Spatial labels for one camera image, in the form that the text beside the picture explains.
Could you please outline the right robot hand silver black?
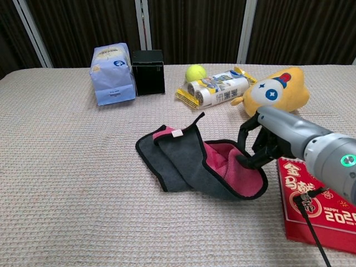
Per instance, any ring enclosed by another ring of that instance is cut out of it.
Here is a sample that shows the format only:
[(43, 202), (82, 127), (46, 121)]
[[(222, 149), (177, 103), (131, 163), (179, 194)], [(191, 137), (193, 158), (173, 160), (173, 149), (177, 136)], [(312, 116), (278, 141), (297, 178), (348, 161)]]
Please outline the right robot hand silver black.
[(238, 133), (238, 149), (245, 152), (249, 131), (261, 126), (252, 146), (252, 156), (237, 156), (247, 169), (259, 169), (274, 159), (305, 160), (305, 149), (313, 139), (332, 133), (322, 126), (273, 106), (262, 106), (245, 121)]

